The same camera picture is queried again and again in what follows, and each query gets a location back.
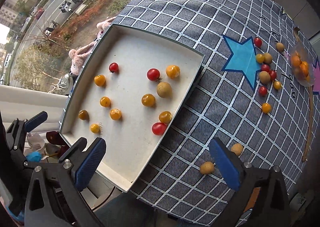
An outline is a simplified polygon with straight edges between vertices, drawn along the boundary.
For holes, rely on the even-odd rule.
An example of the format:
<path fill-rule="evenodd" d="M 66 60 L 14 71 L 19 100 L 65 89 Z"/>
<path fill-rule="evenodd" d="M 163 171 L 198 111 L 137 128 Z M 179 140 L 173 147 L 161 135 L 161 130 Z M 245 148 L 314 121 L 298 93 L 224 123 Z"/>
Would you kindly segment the pink fluffy slipper near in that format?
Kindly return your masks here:
<path fill-rule="evenodd" d="M 84 65 L 87 57 L 90 54 L 91 49 L 94 47 L 95 41 L 87 44 L 86 46 L 80 47 L 79 49 L 71 49 L 68 53 L 69 57 L 72 59 L 71 73 L 78 76 L 82 66 Z"/>

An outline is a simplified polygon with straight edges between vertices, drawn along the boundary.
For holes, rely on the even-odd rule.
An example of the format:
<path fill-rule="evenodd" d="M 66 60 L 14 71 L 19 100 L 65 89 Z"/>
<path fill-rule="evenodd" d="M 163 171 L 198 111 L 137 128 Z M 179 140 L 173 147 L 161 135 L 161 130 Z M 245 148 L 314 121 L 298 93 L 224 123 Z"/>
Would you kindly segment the brown longan near edge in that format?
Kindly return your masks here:
<path fill-rule="evenodd" d="M 231 152 L 235 153 L 238 157 L 242 154 L 244 147 L 240 143 L 236 143 L 231 147 Z"/>

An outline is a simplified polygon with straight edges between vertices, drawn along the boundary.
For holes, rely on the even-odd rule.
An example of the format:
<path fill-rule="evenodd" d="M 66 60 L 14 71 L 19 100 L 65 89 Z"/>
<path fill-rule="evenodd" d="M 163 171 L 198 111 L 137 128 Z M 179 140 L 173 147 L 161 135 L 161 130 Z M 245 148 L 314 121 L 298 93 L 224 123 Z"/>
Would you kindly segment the grey checked star tablecloth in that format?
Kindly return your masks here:
<path fill-rule="evenodd" d="M 306 137 L 319 129 L 319 96 L 311 97 L 291 74 L 289 59 L 276 50 L 295 44 L 294 23 L 272 0 L 131 0 L 116 23 L 183 43 L 204 55 L 199 75 L 152 159 L 131 188 L 141 202 L 174 217 L 210 225 L 233 191 L 218 170 L 204 176 L 208 144 L 240 143 L 242 161 L 280 167 L 293 196 L 302 174 Z M 261 38 L 282 84 L 261 97 L 240 72 L 223 70 L 231 56 L 224 36 L 243 42 Z"/>

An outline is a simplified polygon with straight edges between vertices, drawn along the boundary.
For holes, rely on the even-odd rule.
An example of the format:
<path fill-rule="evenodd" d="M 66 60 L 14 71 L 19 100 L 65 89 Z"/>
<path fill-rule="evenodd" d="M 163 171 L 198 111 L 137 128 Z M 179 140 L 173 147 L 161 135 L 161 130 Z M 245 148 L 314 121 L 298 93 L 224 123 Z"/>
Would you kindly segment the white shallow box tray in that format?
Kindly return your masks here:
<path fill-rule="evenodd" d="M 160 113 L 176 115 L 193 84 L 204 56 L 193 48 L 143 29 L 112 25 L 94 46 L 81 70 L 60 120 L 60 133 L 72 145 L 96 135 L 90 126 L 100 126 L 99 137 L 106 153 L 97 172 L 121 191 L 138 179 L 162 137 L 152 133 Z M 109 65 L 117 63 L 118 73 Z M 166 75 L 177 65 L 180 75 Z M 153 94 L 154 107 L 142 105 L 144 94 Z M 78 118 L 86 110 L 89 120 Z"/>

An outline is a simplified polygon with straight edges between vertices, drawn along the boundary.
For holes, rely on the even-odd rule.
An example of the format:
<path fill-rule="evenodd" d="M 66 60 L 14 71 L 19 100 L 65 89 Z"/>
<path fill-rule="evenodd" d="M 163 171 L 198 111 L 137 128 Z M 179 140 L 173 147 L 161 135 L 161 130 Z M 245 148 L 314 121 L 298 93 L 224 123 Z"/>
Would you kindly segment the yellow cherry tomato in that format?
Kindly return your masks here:
<path fill-rule="evenodd" d="M 180 71 L 177 65 L 169 65 L 165 70 L 166 75 L 171 79 L 177 78 L 180 75 Z"/>

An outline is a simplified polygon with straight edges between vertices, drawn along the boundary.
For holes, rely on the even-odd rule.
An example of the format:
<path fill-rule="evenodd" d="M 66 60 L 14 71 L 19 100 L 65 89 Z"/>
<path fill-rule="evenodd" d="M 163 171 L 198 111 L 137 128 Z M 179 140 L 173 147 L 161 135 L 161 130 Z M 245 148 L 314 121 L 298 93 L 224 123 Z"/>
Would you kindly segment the orange fruit in bowl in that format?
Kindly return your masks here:
<path fill-rule="evenodd" d="M 291 55 L 291 65 L 292 67 L 299 67 L 301 64 L 301 59 L 298 55 Z"/>

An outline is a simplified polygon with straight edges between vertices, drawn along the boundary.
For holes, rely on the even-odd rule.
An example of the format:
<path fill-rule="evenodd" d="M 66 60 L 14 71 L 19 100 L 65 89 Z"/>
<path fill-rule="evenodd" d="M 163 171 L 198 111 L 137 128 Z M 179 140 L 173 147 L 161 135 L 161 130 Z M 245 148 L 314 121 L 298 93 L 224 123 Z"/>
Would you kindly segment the large brown longan centre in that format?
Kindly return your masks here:
<path fill-rule="evenodd" d="M 270 74 L 266 71 L 261 71 L 259 73 L 259 80 L 262 84 L 267 85 L 271 81 Z"/>

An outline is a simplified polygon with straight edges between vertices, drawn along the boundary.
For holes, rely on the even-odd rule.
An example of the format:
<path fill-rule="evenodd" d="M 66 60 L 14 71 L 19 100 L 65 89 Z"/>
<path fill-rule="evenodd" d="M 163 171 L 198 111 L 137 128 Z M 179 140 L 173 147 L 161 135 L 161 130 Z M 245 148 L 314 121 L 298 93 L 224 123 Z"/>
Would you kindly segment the red cherry tomato isolated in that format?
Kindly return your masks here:
<path fill-rule="evenodd" d="M 258 48 L 261 48 L 261 46 L 262 46 L 262 44 L 263 44 L 261 38 L 259 38 L 259 37 L 255 37 L 255 38 L 253 39 L 253 42 L 254 42 L 255 46 L 258 47 Z"/>

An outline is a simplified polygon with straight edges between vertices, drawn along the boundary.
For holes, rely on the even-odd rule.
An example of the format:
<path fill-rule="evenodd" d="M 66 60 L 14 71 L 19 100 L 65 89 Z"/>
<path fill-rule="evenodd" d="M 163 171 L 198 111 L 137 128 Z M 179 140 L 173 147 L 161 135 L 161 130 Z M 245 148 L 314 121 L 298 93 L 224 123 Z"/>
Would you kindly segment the pink fluffy slipper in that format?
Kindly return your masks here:
<path fill-rule="evenodd" d="M 105 21 L 99 22 L 97 24 L 97 29 L 98 29 L 97 40 L 103 37 L 103 35 L 107 31 L 107 29 L 111 26 L 115 18 L 116 18 L 115 16 L 111 18 L 107 18 Z"/>
<path fill-rule="evenodd" d="M 95 41 L 87 44 L 86 46 L 80 47 L 79 49 L 71 49 L 68 53 L 69 57 L 72 59 L 71 73 L 78 76 L 82 66 L 84 65 L 87 57 L 90 54 L 91 49 L 94 47 Z"/>

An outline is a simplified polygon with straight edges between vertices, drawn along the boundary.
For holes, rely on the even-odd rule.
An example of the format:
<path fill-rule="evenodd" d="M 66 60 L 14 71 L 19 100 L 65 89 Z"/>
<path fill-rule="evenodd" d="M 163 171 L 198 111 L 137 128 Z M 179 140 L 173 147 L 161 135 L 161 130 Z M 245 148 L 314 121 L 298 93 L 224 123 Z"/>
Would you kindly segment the yellow tomato bottom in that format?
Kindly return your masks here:
<path fill-rule="evenodd" d="M 141 98 L 141 102 L 143 106 L 154 107 L 156 104 L 156 98 L 153 94 L 144 94 Z"/>

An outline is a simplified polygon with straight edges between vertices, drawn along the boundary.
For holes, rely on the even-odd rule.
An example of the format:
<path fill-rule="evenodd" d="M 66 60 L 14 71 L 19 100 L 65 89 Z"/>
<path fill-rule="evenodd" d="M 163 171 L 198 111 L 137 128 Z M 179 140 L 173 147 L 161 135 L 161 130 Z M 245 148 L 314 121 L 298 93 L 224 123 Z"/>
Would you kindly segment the white sofa cushion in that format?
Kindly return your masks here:
<path fill-rule="evenodd" d="M 1 85 L 0 101 L 2 123 L 5 128 L 8 128 L 17 118 L 19 120 L 30 119 L 45 111 L 48 114 L 47 120 L 34 131 L 48 132 L 59 129 L 59 120 L 67 97 Z"/>

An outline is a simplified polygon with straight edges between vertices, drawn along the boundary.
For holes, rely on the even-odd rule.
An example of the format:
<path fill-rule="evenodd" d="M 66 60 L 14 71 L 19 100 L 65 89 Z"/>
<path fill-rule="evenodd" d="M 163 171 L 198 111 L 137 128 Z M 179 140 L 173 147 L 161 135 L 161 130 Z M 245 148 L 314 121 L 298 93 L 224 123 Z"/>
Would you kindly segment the dark yellow tomato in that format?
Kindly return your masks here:
<path fill-rule="evenodd" d="M 78 113 L 78 118 L 81 120 L 89 120 L 89 115 L 86 110 L 80 110 Z"/>

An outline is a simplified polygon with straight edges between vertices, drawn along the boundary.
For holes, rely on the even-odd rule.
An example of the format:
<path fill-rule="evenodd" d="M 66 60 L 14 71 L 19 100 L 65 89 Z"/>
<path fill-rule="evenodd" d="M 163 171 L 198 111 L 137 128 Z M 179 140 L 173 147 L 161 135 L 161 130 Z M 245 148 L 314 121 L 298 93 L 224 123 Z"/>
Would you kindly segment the brown longan isolated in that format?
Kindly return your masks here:
<path fill-rule="evenodd" d="M 277 43 L 276 43 L 276 49 L 277 49 L 277 51 L 279 51 L 279 52 L 283 52 L 283 51 L 285 50 L 285 47 L 284 47 L 284 45 L 283 45 L 281 42 L 277 42 Z"/>

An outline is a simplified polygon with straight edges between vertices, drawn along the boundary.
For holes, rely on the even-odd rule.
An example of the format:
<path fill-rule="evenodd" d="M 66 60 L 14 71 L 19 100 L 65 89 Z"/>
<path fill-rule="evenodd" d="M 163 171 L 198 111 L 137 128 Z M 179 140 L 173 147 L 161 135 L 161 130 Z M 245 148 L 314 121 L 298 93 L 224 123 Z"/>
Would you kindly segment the pink fluffy slipper far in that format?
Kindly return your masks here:
<path fill-rule="evenodd" d="M 97 29 L 98 29 L 97 40 L 103 37 L 103 35 L 107 31 L 107 29 L 111 26 L 115 18 L 116 18 L 115 16 L 111 18 L 107 18 L 105 21 L 99 22 L 97 24 Z"/>

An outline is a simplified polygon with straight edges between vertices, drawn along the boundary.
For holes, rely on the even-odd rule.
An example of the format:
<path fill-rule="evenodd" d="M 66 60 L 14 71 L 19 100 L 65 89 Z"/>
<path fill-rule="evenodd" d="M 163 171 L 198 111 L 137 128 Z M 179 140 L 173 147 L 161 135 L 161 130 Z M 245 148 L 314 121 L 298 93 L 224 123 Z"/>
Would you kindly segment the red tomato bottom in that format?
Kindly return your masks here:
<path fill-rule="evenodd" d="M 111 63 L 110 65 L 109 65 L 109 71 L 111 72 L 111 73 L 118 73 L 119 72 L 119 65 L 117 64 L 117 63 Z"/>

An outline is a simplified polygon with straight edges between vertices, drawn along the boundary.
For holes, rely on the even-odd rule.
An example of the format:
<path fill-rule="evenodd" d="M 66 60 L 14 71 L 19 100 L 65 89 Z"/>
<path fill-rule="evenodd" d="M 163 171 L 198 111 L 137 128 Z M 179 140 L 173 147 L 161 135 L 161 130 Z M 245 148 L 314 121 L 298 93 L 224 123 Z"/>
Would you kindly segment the grey sneaker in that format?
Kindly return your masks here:
<path fill-rule="evenodd" d="M 70 73 L 65 74 L 57 84 L 53 86 L 53 89 L 48 93 L 59 94 L 67 96 L 71 93 L 74 84 L 74 79 Z"/>

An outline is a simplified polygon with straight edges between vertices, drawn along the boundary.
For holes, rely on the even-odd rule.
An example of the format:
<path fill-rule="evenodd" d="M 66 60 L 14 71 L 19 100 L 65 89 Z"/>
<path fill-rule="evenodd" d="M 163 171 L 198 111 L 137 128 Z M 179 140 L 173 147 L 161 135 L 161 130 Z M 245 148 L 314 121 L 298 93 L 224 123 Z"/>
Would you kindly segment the glass bowl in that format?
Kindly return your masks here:
<path fill-rule="evenodd" d="M 304 48 L 301 42 L 297 42 L 290 52 L 290 64 L 291 55 L 298 55 L 301 59 L 299 67 L 292 67 L 292 72 L 296 80 L 304 87 L 313 86 L 315 83 L 315 76 L 313 72 L 313 66 L 311 58 L 308 56 L 308 52 Z"/>

